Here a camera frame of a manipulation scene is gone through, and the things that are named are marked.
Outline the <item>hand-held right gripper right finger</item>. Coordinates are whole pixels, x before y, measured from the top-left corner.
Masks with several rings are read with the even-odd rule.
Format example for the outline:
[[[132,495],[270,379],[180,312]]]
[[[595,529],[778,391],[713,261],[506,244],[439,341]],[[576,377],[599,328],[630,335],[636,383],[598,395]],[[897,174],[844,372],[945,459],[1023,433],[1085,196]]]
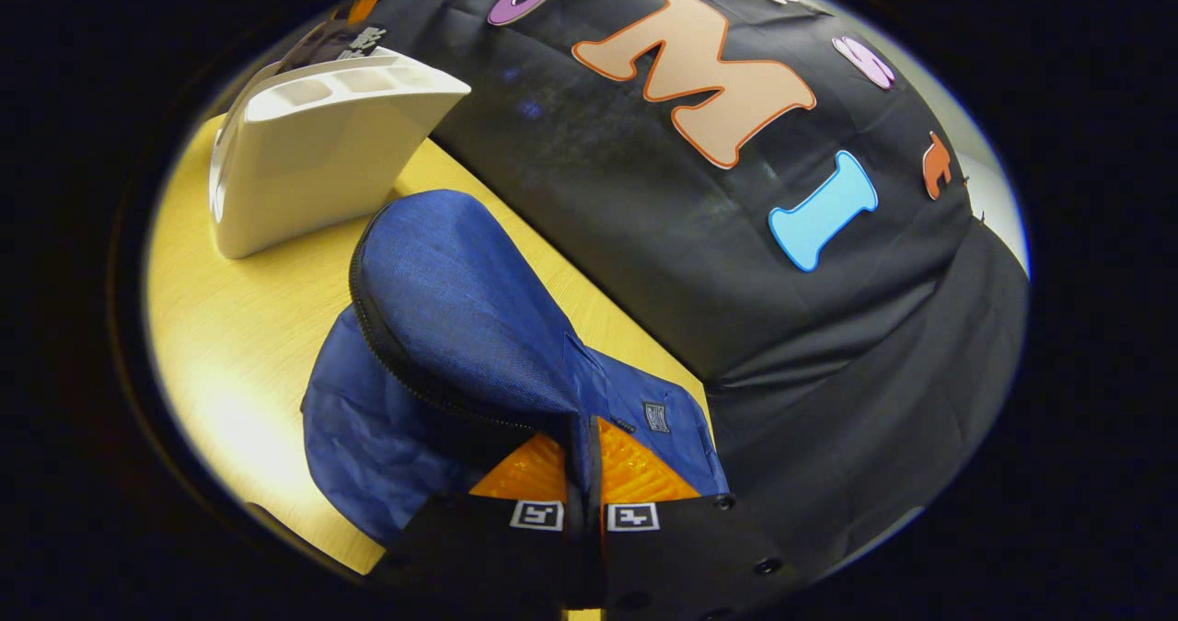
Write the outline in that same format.
[[[798,592],[794,559],[750,506],[699,494],[631,432],[596,425],[603,620],[747,620]]]

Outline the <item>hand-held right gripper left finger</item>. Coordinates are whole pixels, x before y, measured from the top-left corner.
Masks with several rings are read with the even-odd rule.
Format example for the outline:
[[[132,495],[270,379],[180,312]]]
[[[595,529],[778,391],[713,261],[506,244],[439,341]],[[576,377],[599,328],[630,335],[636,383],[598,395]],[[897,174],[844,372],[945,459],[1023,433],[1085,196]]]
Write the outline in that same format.
[[[538,529],[525,524],[538,500],[475,496],[471,487],[532,436],[564,452],[565,501]],[[431,491],[388,546],[370,579],[426,620],[564,620],[590,605],[590,516],[576,477],[581,425],[573,416],[537,429],[438,419],[426,445],[459,467],[459,481]]]

